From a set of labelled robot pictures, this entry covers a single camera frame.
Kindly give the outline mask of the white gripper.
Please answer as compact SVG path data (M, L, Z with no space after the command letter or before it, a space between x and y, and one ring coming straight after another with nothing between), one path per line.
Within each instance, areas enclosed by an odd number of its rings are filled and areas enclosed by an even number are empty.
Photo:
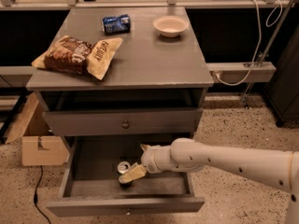
M172 169L172 159L170 156L170 146L150 146L140 145L143 150L141 163L134 163L120 177L121 184L127 184L146 175L147 171L151 174L170 171Z

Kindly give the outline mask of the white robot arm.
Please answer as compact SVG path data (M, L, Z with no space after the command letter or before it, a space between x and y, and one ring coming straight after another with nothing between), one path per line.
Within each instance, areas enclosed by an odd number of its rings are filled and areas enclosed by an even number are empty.
M243 176L291 194L286 224L299 224L299 152L217 147L178 138L169 146L141 146L141 162L119 177L122 184L163 171L192 173L204 165Z

